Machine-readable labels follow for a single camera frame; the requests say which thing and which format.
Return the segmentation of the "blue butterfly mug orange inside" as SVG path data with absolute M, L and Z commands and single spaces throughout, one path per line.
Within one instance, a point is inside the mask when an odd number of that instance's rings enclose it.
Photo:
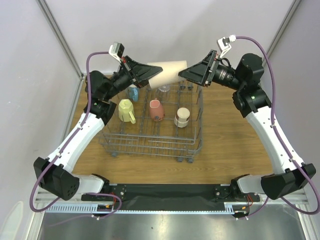
M 137 102 L 139 100 L 139 88 L 136 86 L 129 86 L 127 89 L 128 98 Z

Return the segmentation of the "clear glass cup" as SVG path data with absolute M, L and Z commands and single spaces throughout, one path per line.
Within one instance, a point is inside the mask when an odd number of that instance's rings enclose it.
M 166 85 L 160 86 L 155 92 L 155 97 L 161 103 L 166 102 L 170 97 L 170 91 L 171 91 L 171 85 L 170 84 L 166 84 Z

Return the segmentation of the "pink patterned mug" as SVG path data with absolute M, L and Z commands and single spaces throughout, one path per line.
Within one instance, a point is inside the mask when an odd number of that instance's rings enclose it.
M 157 98 L 151 100 L 149 103 L 149 116 L 155 122 L 162 121 L 165 117 L 164 107 Z

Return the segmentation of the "pale yellow mug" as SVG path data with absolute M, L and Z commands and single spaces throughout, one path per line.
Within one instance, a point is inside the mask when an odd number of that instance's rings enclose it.
M 136 123 L 134 106 L 129 99 L 122 99 L 118 105 L 118 117 L 125 123 Z

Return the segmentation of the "beige steel-lined tumbler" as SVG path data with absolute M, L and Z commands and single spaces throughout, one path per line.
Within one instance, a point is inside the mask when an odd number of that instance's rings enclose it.
M 178 128 L 184 128 L 188 125 L 190 116 L 190 110 L 186 107 L 181 107 L 176 112 L 176 115 L 174 117 L 174 124 Z

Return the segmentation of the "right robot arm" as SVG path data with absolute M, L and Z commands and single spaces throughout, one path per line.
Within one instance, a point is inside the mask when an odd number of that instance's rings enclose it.
M 264 74 L 262 58 L 254 53 L 243 55 L 236 68 L 224 65 L 215 50 L 199 63 L 178 73 L 179 77 L 194 84 L 208 87 L 211 83 L 233 89 L 232 100 L 262 142 L 272 165 L 270 175 L 245 174 L 231 182 L 230 195 L 235 201 L 242 201 L 248 193 L 266 194 L 276 200 L 302 189 L 312 178 L 316 168 L 305 163 L 292 148 L 276 120 L 271 120 L 272 103 L 259 86 Z

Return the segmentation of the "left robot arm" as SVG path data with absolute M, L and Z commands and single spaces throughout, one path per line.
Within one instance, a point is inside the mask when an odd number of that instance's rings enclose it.
M 129 56 L 120 57 L 120 67 L 111 77 L 98 70 L 87 70 L 87 104 L 73 130 L 47 158 L 38 157 L 33 168 L 36 186 L 57 196 L 70 200 L 75 194 L 92 193 L 98 200 L 109 197 L 110 188 L 105 180 L 97 175 L 75 176 L 75 164 L 88 144 L 112 118 L 116 103 L 111 99 L 130 85 L 143 88 L 149 80 L 163 71 L 160 66 L 142 64 Z

